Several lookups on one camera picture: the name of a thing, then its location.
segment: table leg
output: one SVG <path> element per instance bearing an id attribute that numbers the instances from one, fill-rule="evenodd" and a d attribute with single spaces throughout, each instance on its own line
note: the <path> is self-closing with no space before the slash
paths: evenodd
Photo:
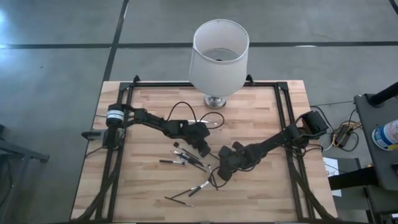
<path id="1" fill-rule="evenodd" d="M 16 169 L 14 182 L 9 189 L 8 196 L 4 201 L 4 209 L 0 214 L 0 223 L 6 223 L 8 221 L 11 211 L 14 208 L 14 204 L 17 198 L 18 191 L 21 187 L 22 181 L 24 180 L 24 176 L 26 174 L 26 170 L 30 161 L 29 156 L 24 156 L 21 158 L 21 163 L 19 164 L 18 168 Z"/>
<path id="2" fill-rule="evenodd" d="M 367 167 L 345 174 L 329 177 L 331 190 L 365 185 L 379 185 L 374 167 Z"/>
<path id="3" fill-rule="evenodd" d="M 22 156 L 28 156 L 29 158 L 38 159 L 40 162 L 47 162 L 49 160 L 49 155 L 45 155 L 24 147 L 11 144 L 0 139 L 0 150 L 6 151 L 8 153 L 18 153 Z"/>

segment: bottle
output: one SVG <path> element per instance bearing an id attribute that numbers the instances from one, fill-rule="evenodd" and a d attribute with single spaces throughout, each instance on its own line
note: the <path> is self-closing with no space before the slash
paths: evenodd
<path id="1" fill-rule="evenodd" d="M 383 150 L 398 150 L 398 119 L 373 130 L 372 139 Z"/>

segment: cable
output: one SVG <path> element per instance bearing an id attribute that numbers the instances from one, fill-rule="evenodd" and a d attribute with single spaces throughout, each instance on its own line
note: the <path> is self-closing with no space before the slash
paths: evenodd
<path id="1" fill-rule="evenodd" d="M 354 114 L 355 111 L 356 111 L 356 109 L 354 109 L 354 110 L 351 112 L 351 114 L 349 115 L 349 120 L 348 120 L 348 121 L 342 122 L 342 123 L 339 125 L 339 127 L 333 132 L 333 134 L 332 134 L 332 136 L 331 136 L 331 143 L 332 143 L 332 145 L 334 145 L 334 146 L 336 146 L 336 147 L 338 147 L 338 148 L 340 148 L 341 150 L 346 151 L 346 152 L 352 152 L 353 150 L 356 149 L 356 147 L 357 147 L 358 144 L 359 144 L 359 136 L 358 136 L 358 134 L 356 134 L 356 133 L 354 132 L 354 130 L 355 130 L 355 129 L 358 129 L 358 128 L 361 128 L 362 126 L 360 125 L 359 122 L 351 121 L 351 119 L 352 119 L 353 114 Z M 339 132 L 341 131 L 341 129 L 343 128 L 343 126 L 344 126 L 345 124 L 348 125 L 348 129 L 347 129 L 347 130 L 344 132 L 344 134 L 342 135 L 341 140 L 340 140 L 338 143 L 336 143 L 337 135 L 339 135 Z M 351 134 L 351 133 L 353 133 L 354 135 L 356 135 L 355 146 L 354 146 L 352 149 L 344 149 L 343 147 L 340 147 L 340 144 L 343 142 L 343 140 L 344 140 L 344 138 L 347 136 L 347 134 Z"/>
<path id="2" fill-rule="evenodd" d="M 319 104 L 319 105 L 311 105 L 311 106 L 329 106 L 329 105 L 337 105 L 337 104 L 342 104 L 342 103 L 353 103 L 353 100 L 350 101 L 341 101 L 341 102 L 336 102 L 336 103 L 324 103 L 324 104 Z"/>
<path id="3" fill-rule="evenodd" d="M 307 150 L 307 152 L 309 152 L 309 151 L 311 151 L 311 150 L 315 150 L 315 149 L 320 149 L 320 150 L 321 150 L 321 152 L 323 152 L 323 151 L 324 151 L 324 148 L 323 148 L 323 146 L 321 146 L 321 145 L 319 145 L 319 144 L 312 144 L 312 143 L 308 143 L 308 144 L 309 144 L 309 145 L 311 145 L 311 146 L 318 146 L 318 147 L 311 148 L 311 149 Z"/>
<path id="4" fill-rule="evenodd" d="M 333 169 L 335 169 L 335 170 L 338 170 L 338 171 L 340 171 L 340 172 L 342 172 L 342 173 L 344 173 L 344 174 L 347 173 L 346 171 L 339 170 L 339 169 L 337 169 L 336 167 L 333 167 L 333 166 L 328 165 L 328 164 L 325 164 L 325 166 L 331 167 L 331 168 L 333 168 Z"/>
<path id="5" fill-rule="evenodd" d="M 185 102 L 185 101 L 179 101 L 178 103 L 176 103 L 176 104 L 173 106 L 173 108 L 170 110 L 169 116 L 167 117 L 166 121 L 169 121 L 169 119 L 170 119 L 170 117 L 171 117 L 171 115 L 172 115 L 172 113 L 173 113 L 174 108 L 175 108 L 177 105 L 181 104 L 181 103 L 187 105 L 187 106 L 191 109 L 193 118 L 195 119 L 195 123 L 197 123 L 198 120 L 197 120 L 197 116 L 196 116 L 196 114 L 195 114 L 195 111 L 193 110 L 192 106 L 191 106 L 189 103 Z M 201 122 L 201 121 L 203 120 L 203 118 L 205 118 L 205 117 L 208 116 L 209 114 L 218 114 L 218 115 L 220 115 L 221 118 L 223 119 L 223 122 L 221 122 L 221 124 L 219 124 L 219 125 L 216 126 L 216 127 L 207 128 L 207 129 L 217 129 L 217 128 L 221 127 L 222 125 L 224 125 L 224 123 L 225 123 L 225 118 L 224 118 L 224 116 L 223 116 L 221 113 L 215 112 L 215 111 L 212 111 L 212 112 L 209 112 L 209 113 L 206 113 L 205 115 L 203 115 L 203 116 L 200 118 L 199 122 Z"/>
<path id="6" fill-rule="evenodd" d="M 206 113 L 205 115 L 203 115 L 203 116 L 200 118 L 199 122 L 201 122 L 201 121 L 203 120 L 203 118 L 205 118 L 205 117 L 206 117 L 207 115 L 209 115 L 209 114 L 218 114 L 218 115 L 220 115 L 220 116 L 222 117 L 222 119 L 223 119 L 223 122 L 221 122 L 221 124 L 218 125 L 218 126 L 216 126 L 216 127 L 207 128 L 207 129 L 217 129 L 217 128 L 221 127 L 221 126 L 224 124 L 224 122 L 225 122 L 224 116 L 223 116 L 222 114 L 220 114 L 219 112 L 214 112 L 214 111 L 209 112 L 209 113 Z"/>
<path id="7" fill-rule="evenodd" d="M 330 124 L 330 122 L 328 121 L 328 118 L 326 118 L 326 115 L 324 114 L 323 110 L 322 110 L 321 108 L 319 108 L 319 106 L 310 106 L 310 107 L 311 107 L 311 108 L 316 108 L 316 109 L 318 109 L 318 110 L 321 112 L 321 114 L 323 115 L 323 117 L 324 117 L 326 123 L 329 125 L 329 128 L 331 129 L 331 131 L 333 131 L 333 127 L 332 127 L 332 125 Z"/>
<path id="8" fill-rule="evenodd" d="M 8 191 L 7 191 L 6 195 L 4 196 L 4 198 L 0 202 L 0 208 L 2 207 L 2 205 L 4 204 L 6 199 L 8 198 L 8 195 L 10 194 L 10 191 L 11 191 L 12 185 L 13 185 L 12 184 L 12 176 L 11 176 L 11 165 L 10 165 L 10 162 L 9 162 L 8 158 L 7 158 L 6 162 L 7 162 L 7 173 L 8 173 L 8 179 L 9 179 L 9 188 L 8 188 Z"/>
<path id="9" fill-rule="evenodd" d="M 122 138 L 123 138 L 123 136 L 124 136 L 125 133 L 126 133 L 126 131 L 123 131 L 123 133 L 120 135 L 119 142 L 120 142 L 120 140 L 122 140 Z M 97 149 L 95 149 L 95 150 L 93 150 L 93 151 L 87 153 L 86 156 L 85 156 L 85 158 L 87 158 L 90 154 L 92 154 L 92 153 L 94 153 L 94 152 L 96 152 L 96 151 L 98 151 L 98 150 L 100 150 L 100 149 L 104 149 L 104 146 L 101 146 L 101 147 L 99 147 L 99 148 L 97 148 Z"/>
<path id="10" fill-rule="evenodd" d="M 185 102 L 185 101 L 179 101 L 178 103 L 176 103 L 176 104 L 173 106 L 173 108 L 170 110 L 169 117 L 167 117 L 166 121 L 169 121 L 169 119 L 170 119 L 170 117 L 171 117 L 171 115 L 172 115 L 172 113 L 173 113 L 174 108 L 175 108 L 177 105 L 182 104 L 182 103 L 185 104 L 185 105 L 187 105 L 187 106 L 191 109 L 192 114 L 193 114 L 193 118 L 195 118 L 195 123 L 197 123 L 197 122 L 198 122 L 197 116 L 196 116 L 196 114 L 195 114 L 193 108 L 191 107 L 191 105 L 189 105 L 189 103 L 187 103 L 187 102 Z"/>
<path id="11" fill-rule="evenodd" d="M 359 144 L 359 136 L 358 136 L 358 134 L 356 134 L 355 132 L 352 132 L 352 134 L 356 135 L 356 142 L 355 142 L 354 147 L 353 147 L 352 149 L 345 149 L 345 148 L 343 148 L 343 147 L 339 147 L 341 150 L 346 151 L 346 152 L 352 152 L 352 151 L 354 151 L 354 149 L 356 149 L 356 147 L 357 147 L 358 144 Z"/>
<path id="12" fill-rule="evenodd" d="M 214 158 L 216 158 L 216 159 L 218 159 L 219 160 L 219 158 L 218 157 L 216 157 L 213 153 L 211 153 L 211 152 L 209 152 L 209 155 L 211 155 L 211 156 L 213 156 Z"/>
<path id="13" fill-rule="evenodd" d="M 325 119 L 325 121 L 326 121 L 326 125 L 329 127 L 329 129 L 330 129 L 331 132 L 333 133 L 335 130 L 333 129 L 333 126 L 330 124 L 330 122 L 328 121 L 328 118 L 326 117 L 326 115 L 325 115 L 325 113 L 323 112 L 323 110 L 322 110 L 319 106 L 310 106 L 310 107 L 311 107 L 311 108 L 316 108 L 317 110 L 319 110 L 319 111 L 321 112 L 321 114 L 323 115 L 323 117 L 324 117 L 324 119 Z M 333 143 L 331 142 L 330 145 L 329 145 L 329 147 L 327 147 L 326 149 L 322 150 L 322 152 L 331 149 L 332 146 L 333 146 Z"/>
<path id="14" fill-rule="evenodd" d="M 91 151 L 91 152 L 87 153 L 86 156 L 85 156 L 85 158 L 87 158 L 90 154 L 92 154 L 92 153 L 94 153 L 94 152 L 96 152 L 96 151 L 98 151 L 98 150 L 100 150 L 100 149 L 103 149 L 103 148 L 104 148 L 104 146 L 101 146 L 101 147 L 95 149 L 94 151 Z"/>
<path id="15" fill-rule="evenodd" d="M 213 187 L 215 187 L 216 189 L 218 189 L 218 188 L 220 188 L 220 187 L 224 187 L 224 186 L 228 183 L 228 181 L 226 181 L 225 183 L 223 183 L 223 184 L 221 184 L 221 185 L 217 185 L 217 183 L 213 183 L 213 181 L 215 182 L 215 178 L 214 178 L 213 173 L 214 173 L 214 171 L 218 170 L 219 168 L 220 168 L 220 166 L 214 168 L 214 169 L 211 171 L 210 177 L 209 177 L 209 179 L 208 179 L 209 183 L 210 183 Z"/>

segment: lampshade rim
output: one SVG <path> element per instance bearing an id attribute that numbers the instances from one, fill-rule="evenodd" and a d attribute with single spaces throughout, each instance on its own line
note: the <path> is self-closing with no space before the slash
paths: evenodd
<path id="1" fill-rule="evenodd" d="M 244 52 L 243 52 L 238 58 L 233 59 L 233 60 L 223 60 L 223 61 L 213 60 L 213 59 L 211 59 L 211 58 L 209 58 L 209 57 L 207 57 L 207 56 L 204 56 L 204 55 L 198 50 L 198 47 L 197 47 L 196 41 L 195 41 L 198 32 L 199 32 L 202 28 L 204 28 L 205 26 L 207 26 L 208 24 L 211 24 L 211 23 L 214 23 L 214 22 L 227 22 L 227 23 L 230 23 L 230 24 L 234 24 L 234 25 L 236 25 L 238 28 L 240 28 L 240 29 L 244 32 L 245 36 L 247 37 L 246 48 L 244 49 Z M 195 34 L 193 35 L 193 49 L 194 49 L 196 52 L 198 52 L 199 55 L 200 55 L 201 57 L 203 57 L 204 59 L 209 60 L 209 61 L 214 62 L 214 63 L 217 63 L 217 64 L 220 64 L 220 65 L 222 65 L 222 64 L 227 64 L 227 63 L 231 63 L 231 62 L 237 62 L 237 61 L 241 60 L 241 59 L 247 54 L 247 52 L 249 51 L 249 45 L 250 45 L 250 38 L 249 38 L 249 34 L 248 34 L 248 32 L 246 31 L 246 29 L 244 29 L 243 26 L 241 26 L 241 25 L 238 24 L 237 22 L 234 22 L 234 21 L 231 21 L 231 20 L 227 20 L 227 19 L 213 19 L 212 21 L 208 21 L 208 22 L 202 24 L 202 25 L 196 30 Z"/>

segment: white lampshade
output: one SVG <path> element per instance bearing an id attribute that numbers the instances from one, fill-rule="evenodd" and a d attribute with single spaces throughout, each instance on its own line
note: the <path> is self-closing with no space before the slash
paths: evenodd
<path id="1" fill-rule="evenodd" d="M 193 37 L 190 82 L 210 96 L 228 96 L 246 80 L 249 35 L 239 24 L 216 19 L 200 26 Z"/>

